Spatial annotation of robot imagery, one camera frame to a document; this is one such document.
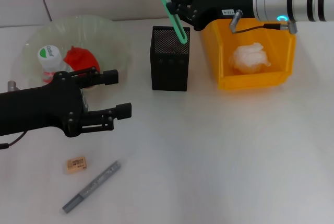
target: label sticker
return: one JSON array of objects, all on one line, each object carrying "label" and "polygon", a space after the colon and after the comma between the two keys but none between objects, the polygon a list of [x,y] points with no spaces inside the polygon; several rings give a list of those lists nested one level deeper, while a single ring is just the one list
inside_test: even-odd
[{"label": "label sticker", "polygon": [[228,9],[228,10],[222,10],[223,15],[235,15],[235,12],[233,9]]}]

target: plastic bin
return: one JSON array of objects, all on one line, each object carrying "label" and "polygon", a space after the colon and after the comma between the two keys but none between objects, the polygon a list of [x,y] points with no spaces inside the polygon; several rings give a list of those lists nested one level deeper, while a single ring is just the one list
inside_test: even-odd
[{"label": "plastic bin", "polygon": [[[203,31],[203,39],[218,88],[224,90],[260,88],[284,83],[292,74],[296,36],[288,31],[256,29],[233,34],[229,29],[230,19],[210,23]],[[237,30],[260,26],[256,19],[241,19]],[[255,42],[264,46],[271,66],[263,67],[260,73],[241,74],[231,68],[229,59],[238,46]]]}]

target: red cloth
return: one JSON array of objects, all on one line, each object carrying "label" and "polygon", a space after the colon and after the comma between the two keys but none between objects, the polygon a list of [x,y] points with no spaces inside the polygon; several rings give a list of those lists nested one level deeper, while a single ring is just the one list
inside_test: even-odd
[{"label": "red cloth", "polygon": [[94,55],[87,49],[83,48],[72,48],[67,52],[64,58],[66,62],[74,71],[96,67],[100,71],[100,66]]}]

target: green toothbrush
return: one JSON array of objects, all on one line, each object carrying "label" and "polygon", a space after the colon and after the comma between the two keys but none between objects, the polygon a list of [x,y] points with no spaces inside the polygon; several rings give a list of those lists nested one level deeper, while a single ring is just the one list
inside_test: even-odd
[{"label": "green toothbrush", "polygon": [[174,30],[176,32],[176,35],[179,39],[179,41],[182,43],[182,44],[186,44],[188,42],[188,37],[187,37],[187,34],[186,32],[184,31],[183,29],[183,26],[181,25],[181,20],[180,18],[178,17],[178,15],[171,15],[171,13],[168,11],[167,9],[167,2],[171,2],[171,0],[161,0],[162,4],[163,4],[163,7],[165,8],[165,11],[167,12],[168,14],[168,17],[174,27]]}]

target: white table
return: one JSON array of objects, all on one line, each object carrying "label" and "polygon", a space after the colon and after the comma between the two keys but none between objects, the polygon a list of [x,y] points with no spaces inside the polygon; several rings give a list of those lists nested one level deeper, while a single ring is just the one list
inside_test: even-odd
[{"label": "white table", "polygon": [[[30,131],[1,150],[1,223],[334,222],[334,24],[298,24],[295,70],[283,86],[227,93],[216,89],[194,31],[188,92],[152,91],[151,29],[169,22],[119,23],[134,53],[127,83],[100,86],[87,99],[91,110],[131,102],[133,117],[72,139],[51,127]],[[24,88],[15,62],[37,28],[0,29],[0,92],[11,78]],[[67,175],[66,160],[78,156],[88,169]],[[119,173],[62,213],[117,159]]]}]

